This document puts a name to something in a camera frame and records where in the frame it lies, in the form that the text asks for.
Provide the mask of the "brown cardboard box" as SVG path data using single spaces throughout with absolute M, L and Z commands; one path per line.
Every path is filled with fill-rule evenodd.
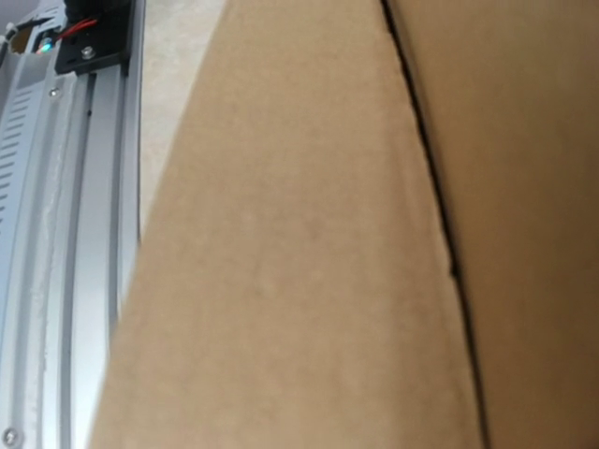
M 91 445 L 597 444 L 597 3 L 228 2 Z

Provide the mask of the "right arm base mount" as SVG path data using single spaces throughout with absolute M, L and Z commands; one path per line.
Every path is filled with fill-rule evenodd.
M 55 72 L 79 76 L 119 66 L 127 74 L 137 3 L 65 1 L 64 5 L 66 26 L 55 38 Z

